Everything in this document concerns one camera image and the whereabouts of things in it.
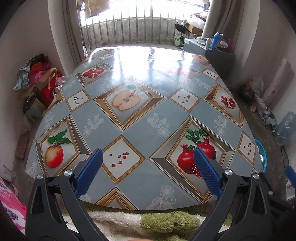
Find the blue spray bottle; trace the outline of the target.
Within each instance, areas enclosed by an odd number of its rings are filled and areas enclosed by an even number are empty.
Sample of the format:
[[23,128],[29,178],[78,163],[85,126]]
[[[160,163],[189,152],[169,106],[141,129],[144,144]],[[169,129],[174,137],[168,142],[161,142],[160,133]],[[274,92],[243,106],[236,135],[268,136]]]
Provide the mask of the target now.
[[218,48],[218,44],[219,44],[222,36],[223,36],[223,34],[218,33],[218,32],[216,34],[214,34],[210,49],[216,50]]

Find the large clear water jug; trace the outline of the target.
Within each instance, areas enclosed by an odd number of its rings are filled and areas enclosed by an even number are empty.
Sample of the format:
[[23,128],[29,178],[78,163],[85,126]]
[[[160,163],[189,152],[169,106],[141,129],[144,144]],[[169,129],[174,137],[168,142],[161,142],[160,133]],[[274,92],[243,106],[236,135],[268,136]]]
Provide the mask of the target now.
[[284,146],[295,134],[295,113],[289,111],[276,126],[276,142],[279,146]]

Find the grey left curtain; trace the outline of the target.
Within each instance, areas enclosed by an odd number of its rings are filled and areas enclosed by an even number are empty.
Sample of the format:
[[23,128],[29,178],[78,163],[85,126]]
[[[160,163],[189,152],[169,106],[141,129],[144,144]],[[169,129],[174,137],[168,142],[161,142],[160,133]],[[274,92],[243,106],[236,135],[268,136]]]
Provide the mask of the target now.
[[47,1],[49,21],[61,66],[70,75],[85,59],[77,1]]

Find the fruit pattern tablecloth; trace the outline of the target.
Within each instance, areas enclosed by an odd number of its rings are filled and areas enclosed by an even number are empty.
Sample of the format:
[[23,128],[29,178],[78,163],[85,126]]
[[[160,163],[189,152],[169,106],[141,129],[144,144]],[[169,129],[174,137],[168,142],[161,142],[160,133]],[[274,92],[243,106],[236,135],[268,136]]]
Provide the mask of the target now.
[[26,173],[57,176],[101,149],[103,164],[82,200],[129,210],[175,209],[214,200],[193,164],[196,147],[238,175],[262,171],[243,113],[204,56],[97,49],[43,117]]

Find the grey cabinet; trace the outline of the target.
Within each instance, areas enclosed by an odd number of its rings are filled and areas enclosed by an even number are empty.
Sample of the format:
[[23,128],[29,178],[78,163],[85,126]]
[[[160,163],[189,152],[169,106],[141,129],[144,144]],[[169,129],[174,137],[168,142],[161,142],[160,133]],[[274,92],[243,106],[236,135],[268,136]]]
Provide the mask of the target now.
[[184,51],[204,56],[223,80],[227,79],[232,71],[235,60],[233,53],[206,49],[196,39],[188,38],[184,40]]

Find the pink floral bedding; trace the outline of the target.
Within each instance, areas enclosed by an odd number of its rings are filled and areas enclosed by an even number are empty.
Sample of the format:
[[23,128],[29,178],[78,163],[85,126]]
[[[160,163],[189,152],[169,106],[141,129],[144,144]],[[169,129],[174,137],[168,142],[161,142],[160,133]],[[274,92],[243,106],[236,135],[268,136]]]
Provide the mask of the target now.
[[18,191],[13,184],[6,184],[1,178],[1,203],[16,227],[26,234],[27,207],[20,202]]

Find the metal balcony railing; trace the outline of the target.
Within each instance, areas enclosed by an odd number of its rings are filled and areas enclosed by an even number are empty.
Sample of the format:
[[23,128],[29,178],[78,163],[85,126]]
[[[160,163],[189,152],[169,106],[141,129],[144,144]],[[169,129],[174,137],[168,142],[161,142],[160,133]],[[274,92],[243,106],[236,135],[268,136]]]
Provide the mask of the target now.
[[113,13],[107,10],[97,16],[86,18],[80,12],[82,40],[88,49],[125,44],[173,44],[179,32],[175,24],[183,18],[157,11],[154,6],[128,9]]

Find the pink rolled mat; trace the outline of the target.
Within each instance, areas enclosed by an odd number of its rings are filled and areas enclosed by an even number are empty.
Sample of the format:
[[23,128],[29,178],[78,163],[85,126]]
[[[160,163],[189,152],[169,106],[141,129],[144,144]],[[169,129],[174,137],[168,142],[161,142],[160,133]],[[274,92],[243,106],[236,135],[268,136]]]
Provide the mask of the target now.
[[267,105],[269,105],[272,102],[273,98],[278,93],[279,89],[285,82],[290,69],[291,64],[285,58],[282,58],[279,68],[277,69],[270,85],[267,87],[266,91],[262,96],[264,102]]

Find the cardboard box on balcony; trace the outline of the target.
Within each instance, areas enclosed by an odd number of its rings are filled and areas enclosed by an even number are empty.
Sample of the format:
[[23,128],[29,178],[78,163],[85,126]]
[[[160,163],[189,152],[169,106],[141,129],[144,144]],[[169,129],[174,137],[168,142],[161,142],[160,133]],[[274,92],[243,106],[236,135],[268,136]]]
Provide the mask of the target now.
[[198,36],[202,35],[203,30],[200,28],[194,27],[191,24],[187,24],[186,28],[193,35],[198,35]]

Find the plastic bag of candies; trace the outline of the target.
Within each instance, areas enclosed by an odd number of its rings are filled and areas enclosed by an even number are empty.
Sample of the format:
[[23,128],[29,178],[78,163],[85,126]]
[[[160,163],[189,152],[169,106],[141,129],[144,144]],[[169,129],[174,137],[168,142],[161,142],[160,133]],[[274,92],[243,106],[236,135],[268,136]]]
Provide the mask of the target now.
[[64,83],[67,81],[69,76],[61,76],[58,78],[58,80],[55,82],[55,87],[54,87],[54,93],[57,94],[61,87],[64,85]]

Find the pile of colourful clothes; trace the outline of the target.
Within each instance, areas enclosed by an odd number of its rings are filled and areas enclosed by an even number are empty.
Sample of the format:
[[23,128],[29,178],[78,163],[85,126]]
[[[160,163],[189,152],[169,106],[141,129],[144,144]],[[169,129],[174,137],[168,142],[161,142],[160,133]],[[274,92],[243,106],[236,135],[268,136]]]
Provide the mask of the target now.
[[48,56],[39,54],[22,66],[16,74],[14,91],[26,90],[39,81],[49,69],[50,61]]

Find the white bottle on cabinet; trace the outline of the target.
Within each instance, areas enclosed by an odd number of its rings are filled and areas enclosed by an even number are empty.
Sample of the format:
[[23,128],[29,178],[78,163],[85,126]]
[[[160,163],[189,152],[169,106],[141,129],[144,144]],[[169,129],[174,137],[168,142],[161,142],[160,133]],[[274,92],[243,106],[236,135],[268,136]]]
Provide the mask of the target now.
[[210,47],[211,47],[211,39],[208,38],[208,39],[206,40],[205,48],[206,48],[206,49],[210,49]]

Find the red gift bag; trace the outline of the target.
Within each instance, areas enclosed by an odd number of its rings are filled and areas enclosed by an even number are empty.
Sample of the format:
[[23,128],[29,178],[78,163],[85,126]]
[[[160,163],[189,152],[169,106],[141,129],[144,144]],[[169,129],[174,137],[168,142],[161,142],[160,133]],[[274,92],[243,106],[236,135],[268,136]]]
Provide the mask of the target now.
[[37,99],[47,108],[53,101],[53,93],[59,77],[61,72],[53,67],[48,69],[37,82]]

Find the pile of bags by wall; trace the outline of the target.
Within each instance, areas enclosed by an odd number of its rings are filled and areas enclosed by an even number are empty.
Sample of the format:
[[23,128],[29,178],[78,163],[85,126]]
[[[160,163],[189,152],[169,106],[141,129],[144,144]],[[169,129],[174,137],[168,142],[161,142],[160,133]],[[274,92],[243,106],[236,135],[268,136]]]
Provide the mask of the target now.
[[244,100],[250,103],[250,110],[258,112],[264,124],[272,128],[276,126],[276,119],[262,98],[263,89],[264,83],[261,76],[254,76],[247,83],[243,84],[239,91]]

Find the grey curtain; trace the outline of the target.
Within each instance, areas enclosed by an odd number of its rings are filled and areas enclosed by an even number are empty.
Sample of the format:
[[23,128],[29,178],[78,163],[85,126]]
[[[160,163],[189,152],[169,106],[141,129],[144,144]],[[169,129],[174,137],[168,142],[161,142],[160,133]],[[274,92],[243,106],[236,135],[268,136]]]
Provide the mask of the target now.
[[47,1],[49,21],[61,66],[70,75],[85,59],[77,1]]
[[245,1],[226,0],[209,1],[208,16],[202,32],[202,38],[210,38],[215,33],[223,34],[226,40],[236,42],[244,11]]

